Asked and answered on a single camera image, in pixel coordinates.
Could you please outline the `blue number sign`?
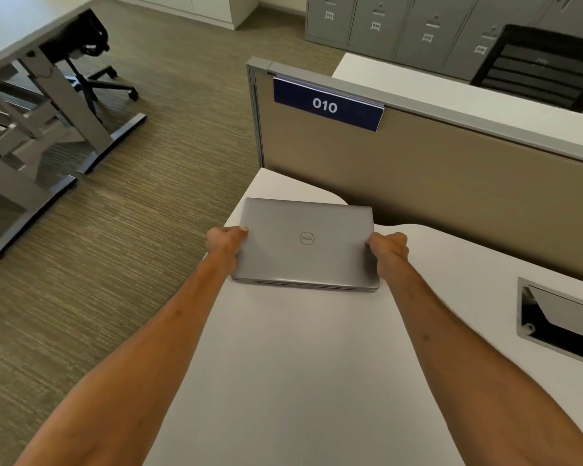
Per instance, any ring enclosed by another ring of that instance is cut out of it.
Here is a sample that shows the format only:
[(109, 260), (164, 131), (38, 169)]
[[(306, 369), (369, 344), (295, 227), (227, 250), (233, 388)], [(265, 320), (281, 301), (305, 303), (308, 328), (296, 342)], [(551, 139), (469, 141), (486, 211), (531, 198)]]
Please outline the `blue number sign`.
[(382, 104), (284, 77), (273, 78), (273, 96), (278, 104), (371, 132), (377, 131), (385, 112)]

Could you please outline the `person's right forearm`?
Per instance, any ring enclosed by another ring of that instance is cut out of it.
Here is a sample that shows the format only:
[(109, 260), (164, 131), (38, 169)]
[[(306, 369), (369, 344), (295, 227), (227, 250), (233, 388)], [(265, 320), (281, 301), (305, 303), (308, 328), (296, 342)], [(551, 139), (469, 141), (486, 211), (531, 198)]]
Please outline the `person's right forearm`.
[(378, 261), (466, 466), (583, 466), (583, 432), (565, 410), (458, 318), (409, 262)]

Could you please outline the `black swivel office chair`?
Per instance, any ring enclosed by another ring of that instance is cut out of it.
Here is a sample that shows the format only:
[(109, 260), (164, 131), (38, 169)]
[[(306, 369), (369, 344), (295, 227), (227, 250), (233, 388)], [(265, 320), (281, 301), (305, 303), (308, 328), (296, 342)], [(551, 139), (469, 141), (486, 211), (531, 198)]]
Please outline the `black swivel office chair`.
[(95, 116), (97, 113), (94, 103), (98, 101), (98, 98), (94, 89), (127, 91), (132, 101), (139, 99), (139, 92), (131, 85), (100, 81), (104, 75), (111, 79), (118, 76), (113, 67), (107, 66), (91, 76), (85, 77), (72, 62), (73, 59), (82, 55), (99, 57), (108, 52), (109, 49), (108, 31), (90, 8), (78, 14), (76, 19), (40, 46), (41, 52), (53, 64), (64, 61), (69, 65), (73, 76), (67, 76), (67, 79), (77, 92), (83, 93), (89, 109)]

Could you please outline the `person's left forearm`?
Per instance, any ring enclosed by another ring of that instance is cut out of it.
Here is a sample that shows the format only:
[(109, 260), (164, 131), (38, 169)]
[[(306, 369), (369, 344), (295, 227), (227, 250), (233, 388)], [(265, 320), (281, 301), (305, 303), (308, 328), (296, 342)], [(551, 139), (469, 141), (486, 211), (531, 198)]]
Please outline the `person's left forearm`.
[(235, 265), (210, 252), (135, 334), (86, 374), (14, 466), (142, 466)]

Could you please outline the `grey metal desk frame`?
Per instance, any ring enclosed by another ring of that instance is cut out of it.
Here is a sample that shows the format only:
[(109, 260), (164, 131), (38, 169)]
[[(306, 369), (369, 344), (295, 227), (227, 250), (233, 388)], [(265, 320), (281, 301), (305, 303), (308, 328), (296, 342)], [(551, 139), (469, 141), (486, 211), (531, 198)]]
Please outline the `grey metal desk frame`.
[(0, 235), (0, 257), (78, 180), (67, 174), (51, 187), (40, 186), (37, 176), (45, 153), (63, 143), (85, 141), (93, 150), (77, 172), (87, 174), (147, 120), (145, 114), (137, 114), (109, 133), (40, 47), (19, 55), (17, 61), (44, 101), (23, 113), (0, 95), (0, 112), (9, 119), (9, 124), (0, 129), (0, 197), (23, 211)]

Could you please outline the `grey laptop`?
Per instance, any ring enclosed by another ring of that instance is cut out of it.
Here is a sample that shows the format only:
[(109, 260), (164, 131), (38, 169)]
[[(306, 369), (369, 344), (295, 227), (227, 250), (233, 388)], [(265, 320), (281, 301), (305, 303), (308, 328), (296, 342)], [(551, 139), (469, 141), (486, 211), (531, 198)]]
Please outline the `grey laptop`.
[(241, 227), (249, 234), (233, 280), (299, 288), (373, 292), (377, 262), (366, 244), (371, 207), (248, 197)]

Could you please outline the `grey metal locker cabinet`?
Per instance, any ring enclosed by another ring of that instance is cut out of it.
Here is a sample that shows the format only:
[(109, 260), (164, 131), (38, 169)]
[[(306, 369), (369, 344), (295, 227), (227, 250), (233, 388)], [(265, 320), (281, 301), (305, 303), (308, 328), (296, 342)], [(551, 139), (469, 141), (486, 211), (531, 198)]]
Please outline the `grey metal locker cabinet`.
[(307, 0), (306, 39), (470, 83), (506, 24), (583, 38), (583, 0)]

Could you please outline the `beige desk partition panel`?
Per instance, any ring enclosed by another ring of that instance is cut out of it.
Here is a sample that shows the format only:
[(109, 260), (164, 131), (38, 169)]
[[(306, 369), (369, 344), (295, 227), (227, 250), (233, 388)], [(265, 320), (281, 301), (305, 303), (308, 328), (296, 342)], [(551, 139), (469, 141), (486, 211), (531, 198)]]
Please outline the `beige desk partition panel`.
[[(259, 165), (583, 280), (583, 114), (345, 54), (334, 76), (251, 58)], [(274, 101), (273, 78), (382, 104), (376, 132)]]

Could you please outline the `person's left hand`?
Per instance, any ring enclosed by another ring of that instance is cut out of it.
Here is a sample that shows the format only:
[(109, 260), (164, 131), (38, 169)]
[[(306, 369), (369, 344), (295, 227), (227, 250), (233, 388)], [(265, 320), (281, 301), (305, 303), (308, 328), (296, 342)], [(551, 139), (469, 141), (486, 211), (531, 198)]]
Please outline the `person's left hand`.
[(206, 234), (207, 253), (204, 260), (215, 264), (225, 276), (231, 275), (237, 265), (237, 255), (248, 235), (226, 235), (222, 227), (210, 229)]

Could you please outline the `black mesh office chair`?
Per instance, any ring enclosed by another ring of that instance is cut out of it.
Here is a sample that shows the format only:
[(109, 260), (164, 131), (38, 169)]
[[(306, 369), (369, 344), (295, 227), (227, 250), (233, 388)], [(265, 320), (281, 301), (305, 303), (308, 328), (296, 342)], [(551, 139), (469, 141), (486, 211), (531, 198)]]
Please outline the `black mesh office chair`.
[(583, 112), (583, 38), (506, 24), (470, 85)]

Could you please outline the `white low cabinet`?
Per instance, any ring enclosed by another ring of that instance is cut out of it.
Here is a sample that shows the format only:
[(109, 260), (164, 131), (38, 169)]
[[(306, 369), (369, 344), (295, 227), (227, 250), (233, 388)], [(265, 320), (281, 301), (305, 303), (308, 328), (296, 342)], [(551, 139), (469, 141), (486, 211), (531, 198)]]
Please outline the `white low cabinet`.
[(253, 13), (258, 0), (117, 0), (158, 12), (236, 30)]

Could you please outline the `person's right hand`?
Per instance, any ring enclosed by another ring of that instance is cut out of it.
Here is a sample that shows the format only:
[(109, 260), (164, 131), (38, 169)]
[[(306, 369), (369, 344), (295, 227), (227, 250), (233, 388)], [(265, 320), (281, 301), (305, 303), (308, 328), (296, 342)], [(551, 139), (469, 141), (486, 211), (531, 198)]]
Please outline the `person's right hand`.
[(388, 235), (373, 232), (369, 236), (387, 236), (387, 250), (371, 252), (377, 260), (379, 276), (389, 282), (401, 272), (405, 265), (409, 264), (408, 237), (401, 232)]

